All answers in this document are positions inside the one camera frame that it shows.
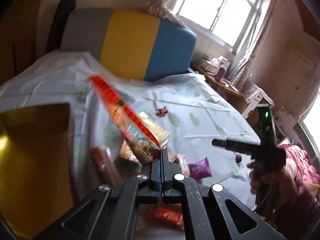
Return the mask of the person's right hand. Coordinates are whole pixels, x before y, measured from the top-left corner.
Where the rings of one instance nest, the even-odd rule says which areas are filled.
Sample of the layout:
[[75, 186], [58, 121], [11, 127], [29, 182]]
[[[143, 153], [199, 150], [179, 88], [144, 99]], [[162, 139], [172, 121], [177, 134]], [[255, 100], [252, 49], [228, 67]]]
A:
[[251, 193], [257, 194], [262, 183], [279, 183], [279, 203], [293, 200], [297, 189], [295, 184], [296, 164], [292, 159], [286, 159], [286, 165], [281, 171], [272, 172], [265, 176], [259, 176], [255, 172], [249, 173]]

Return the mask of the person's forearm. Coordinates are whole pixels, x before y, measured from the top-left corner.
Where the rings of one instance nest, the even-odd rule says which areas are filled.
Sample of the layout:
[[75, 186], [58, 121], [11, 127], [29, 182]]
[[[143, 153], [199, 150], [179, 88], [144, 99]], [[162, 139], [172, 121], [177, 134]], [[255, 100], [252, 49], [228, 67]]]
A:
[[296, 163], [290, 158], [284, 172], [274, 175], [279, 181], [274, 223], [287, 239], [299, 239], [319, 218], [319, 201], [296, 175]]

